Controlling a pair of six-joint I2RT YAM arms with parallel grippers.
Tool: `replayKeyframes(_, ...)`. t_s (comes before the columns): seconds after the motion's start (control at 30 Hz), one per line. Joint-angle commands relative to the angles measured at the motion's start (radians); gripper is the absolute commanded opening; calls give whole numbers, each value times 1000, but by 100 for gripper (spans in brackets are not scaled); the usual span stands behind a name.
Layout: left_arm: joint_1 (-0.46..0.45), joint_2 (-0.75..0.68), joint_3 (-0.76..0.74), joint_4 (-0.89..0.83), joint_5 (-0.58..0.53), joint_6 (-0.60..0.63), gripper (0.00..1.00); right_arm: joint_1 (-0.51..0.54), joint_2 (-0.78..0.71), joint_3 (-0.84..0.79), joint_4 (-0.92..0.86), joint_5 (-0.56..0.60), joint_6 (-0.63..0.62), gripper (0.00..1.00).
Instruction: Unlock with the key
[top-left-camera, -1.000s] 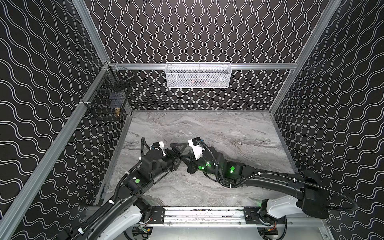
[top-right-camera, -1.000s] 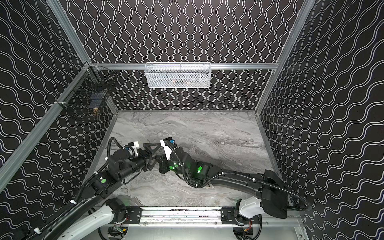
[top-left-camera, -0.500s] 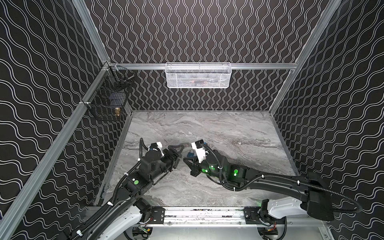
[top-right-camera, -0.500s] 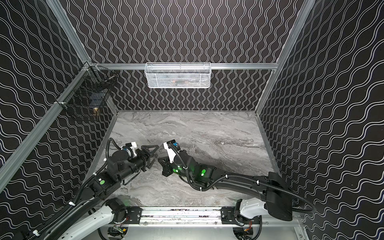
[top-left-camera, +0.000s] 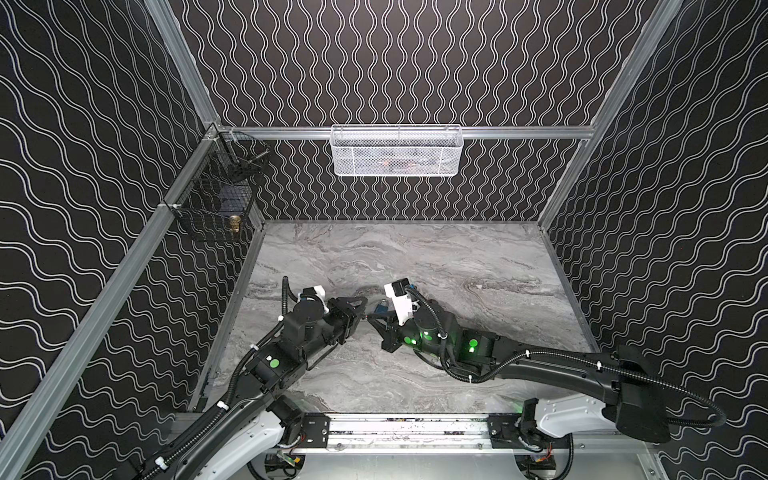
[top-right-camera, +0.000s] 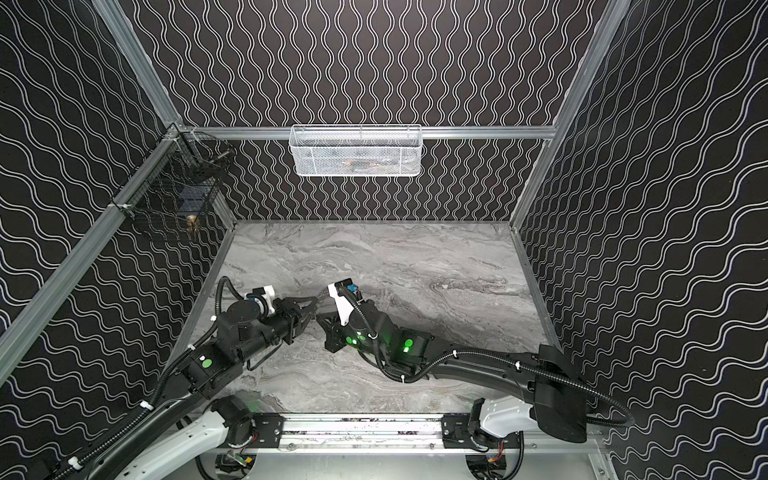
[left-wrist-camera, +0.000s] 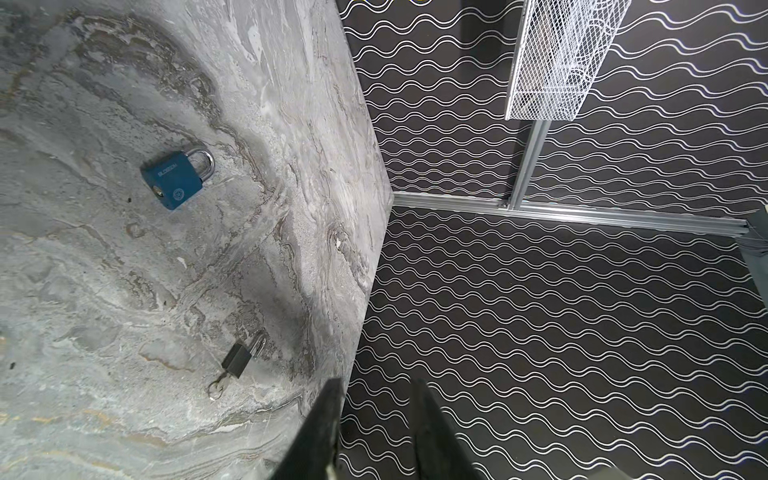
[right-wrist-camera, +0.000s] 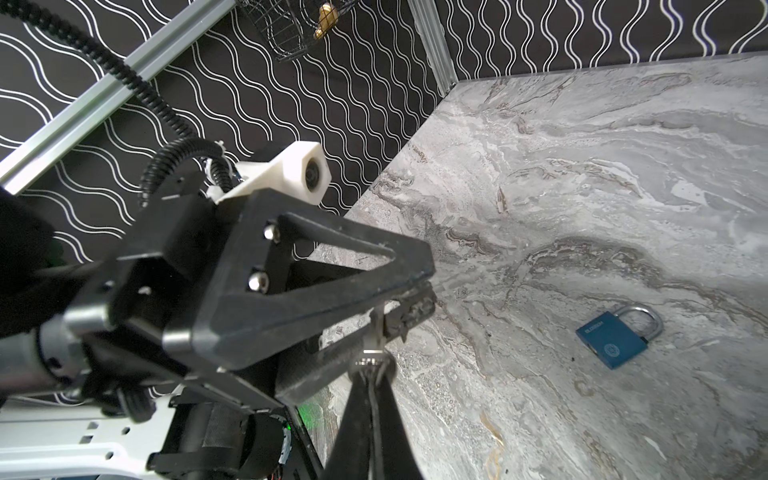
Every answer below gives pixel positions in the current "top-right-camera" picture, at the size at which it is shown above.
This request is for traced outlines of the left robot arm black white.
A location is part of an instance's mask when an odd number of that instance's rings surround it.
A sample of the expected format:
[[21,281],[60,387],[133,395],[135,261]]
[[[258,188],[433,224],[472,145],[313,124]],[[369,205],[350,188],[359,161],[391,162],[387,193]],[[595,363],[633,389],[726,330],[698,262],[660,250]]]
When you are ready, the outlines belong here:
[[237,397],[218,395],[253,357],[293,343],[317,304],[315,296],[280,298],[272,286],[242,295],[221,277],[211,327],[163,371],[152,395],[86,449],[55,468],[40,467],[35,478],[125,479],[154,466],[175,469],[222,443],[249,444],[252,412]]

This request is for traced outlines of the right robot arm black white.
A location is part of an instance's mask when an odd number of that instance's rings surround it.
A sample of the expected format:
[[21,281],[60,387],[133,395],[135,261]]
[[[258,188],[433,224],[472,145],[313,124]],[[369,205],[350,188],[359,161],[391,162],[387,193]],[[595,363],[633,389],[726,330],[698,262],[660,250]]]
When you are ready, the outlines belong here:
[[587,385],[555,347],[505,353],[451,342],[435,334],[397,326],[373,301],[341,300],[317,321],[325,347],[355,349],[385,378],[413,384],[428,378],[456,380],[502,393],[473,404],[469,431],[482,439],[538,430],[555,439],[583,443],[590,425],[628,428],[631,411]]

